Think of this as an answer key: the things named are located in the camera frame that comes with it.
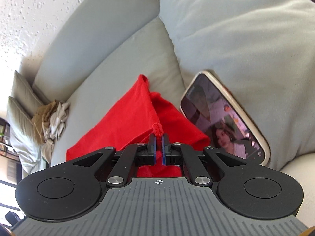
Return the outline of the red t-shirt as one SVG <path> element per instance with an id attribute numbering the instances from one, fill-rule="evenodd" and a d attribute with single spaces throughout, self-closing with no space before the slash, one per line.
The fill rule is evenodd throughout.
<path id="1" fill-rule="evenodd" d="M 157 163 L 138 169 L 139 177 L 181 177 L 177 166 L 162 164 L 161 140 L 166 133 L 170 142 L 188 144 L 201 151 L 210 138 L 186 119 L 160 93 L 149 90 L 146 76 L 139 75 L 134 85 L 109 110 L 101 121 L 66 152 L 66 160 L 81 157 L 103 147 L 123 150 L 129 144 L 147 142 L 157 137 Z"/>

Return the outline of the smartphone with lit screen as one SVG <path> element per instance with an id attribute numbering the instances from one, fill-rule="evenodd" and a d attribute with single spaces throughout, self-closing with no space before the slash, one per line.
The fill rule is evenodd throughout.
<path id="1" fill-rule="evenodd" d="M 270 147 L 255 123 L 214 74 L 195 75 L 180 101 L 181 113 L 210 138 L 210 145 L 267 165 Z"/>

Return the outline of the light grey crumpled garment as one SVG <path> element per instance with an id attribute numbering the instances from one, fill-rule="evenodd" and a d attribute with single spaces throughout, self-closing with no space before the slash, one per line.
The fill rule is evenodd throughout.
<path id="1" fill-rule="evenodd" d="M 42 118 L 42 130 L 45 143 L 41 147 L 43 159 L 50 165 L 55 142 L 60 140 L 66 128 L 70 102 L 54 101 Z"/>

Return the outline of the tan crumpled garment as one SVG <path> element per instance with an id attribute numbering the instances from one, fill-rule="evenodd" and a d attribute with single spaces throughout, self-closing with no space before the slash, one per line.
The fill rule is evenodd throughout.
<path id="1" fill-rule="evenodd" d="M 50 118 L 57 111 L 59 102 L 53 102 L 40 106 L 32 118 L 35 139 L 39 145 L 44 144 L 50 137 Z"/>

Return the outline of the olive throw pillow front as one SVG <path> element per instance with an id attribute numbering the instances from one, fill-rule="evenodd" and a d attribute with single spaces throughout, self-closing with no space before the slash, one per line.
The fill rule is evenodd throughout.
<path id="1" fill-rule="evenodd" d="M 34 125 L 18 101 L 8 98 L 7 121 L 10 124 L 10 144 L 18 154 L 23 170 L 32 174 L 47 168 L 41 145 L 36 140 Z"/>

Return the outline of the olive throw pillow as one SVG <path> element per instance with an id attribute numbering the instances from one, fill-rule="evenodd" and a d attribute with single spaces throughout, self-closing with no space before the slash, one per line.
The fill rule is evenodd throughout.
<path id="1" fill-rule="evenodd" d="M 15 71 L 11 96 L 18 101 L 31 118 L 35 115 L 39 107 L 49 103 L 46 98 L 37 94 L 39 92 L 32 89 L 24 76 Z"/>
<path id="2" fill-rule="evenodd" d="M 7 121 L 10 124 L 10 144 L 18 154 L 23 170 L 32 174 L 47 168 L 41 145 L 36 140 L 34 125 L 18 101 L 8 98 Z"/>

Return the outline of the olive throw pillow rear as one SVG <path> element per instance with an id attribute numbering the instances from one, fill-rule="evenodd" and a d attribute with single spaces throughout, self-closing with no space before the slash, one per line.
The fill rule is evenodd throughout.
<path id="1" fill-rule="evenodd" d="M 37 94 L 39 92 L 32 89 L 24 76 L 15 71 L 11 96 L 18 101 L 31 118 L 35 115 L 39 107 L 49 103 L 46 98 Z"/>

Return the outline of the grey sofa backrest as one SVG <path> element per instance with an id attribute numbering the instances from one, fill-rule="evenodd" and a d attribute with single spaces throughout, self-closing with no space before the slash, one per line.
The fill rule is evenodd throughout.
<path id="1" fill-rule="evenodd" d="M 66 101 L 159 11 L 159 0 L 84 0 L 46 51 L 32 85 L 34 92 L 44 103 Z"/>

